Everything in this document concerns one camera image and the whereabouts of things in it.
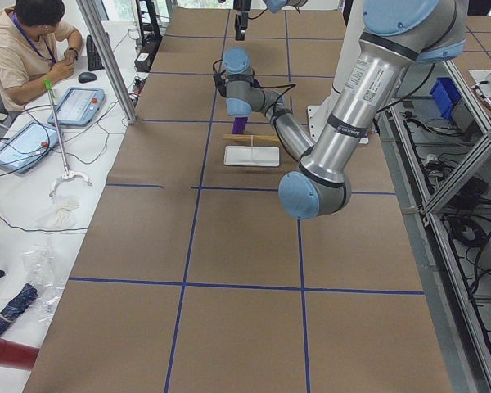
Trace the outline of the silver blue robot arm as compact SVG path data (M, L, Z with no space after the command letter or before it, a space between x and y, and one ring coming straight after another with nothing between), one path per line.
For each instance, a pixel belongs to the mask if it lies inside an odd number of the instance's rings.
M236 119L253 112L264 115L298 162L298 169L278 186L289 215L313 219L349 202L345 166L389 101L402 71L459 56L466 41L467 12L466 1L366 1L361 10L353 9L349 17L363 22L356 45L361 52L318 140L302 129L280 93L259 86L243 48L223 54L223 70L214 71L213 78L228 114Z

